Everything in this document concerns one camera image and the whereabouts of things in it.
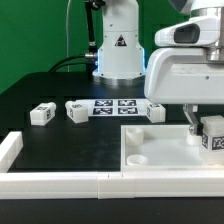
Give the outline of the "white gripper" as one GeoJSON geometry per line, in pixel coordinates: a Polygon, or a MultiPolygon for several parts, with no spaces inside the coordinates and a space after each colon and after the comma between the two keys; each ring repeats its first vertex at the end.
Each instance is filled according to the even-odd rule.
{"type": "Polygon", "coordinates": [[[224,104],[224,64],[209,63],[202,48],[161,48],[149,58],[144,94],[152,103],[184,104],[191,135],[201,136],[194,104],[224,104]]]}

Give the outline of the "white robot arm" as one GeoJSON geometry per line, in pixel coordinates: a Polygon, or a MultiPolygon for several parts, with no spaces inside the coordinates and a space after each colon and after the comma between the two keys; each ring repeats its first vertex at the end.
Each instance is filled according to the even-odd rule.
{"type": "Polygon", "coordinates": [[[224,0],[168,2],[189,19],[157,31],[159,49],[145,61],[137,1],[85,0],[103,17],[103,44],[97,47],[90,41],[93,79],[118,86],[143,78],[145,97],[156,104],[181,104],[190,133],[200,135],[197,107],[224,104],[224,0]]]}

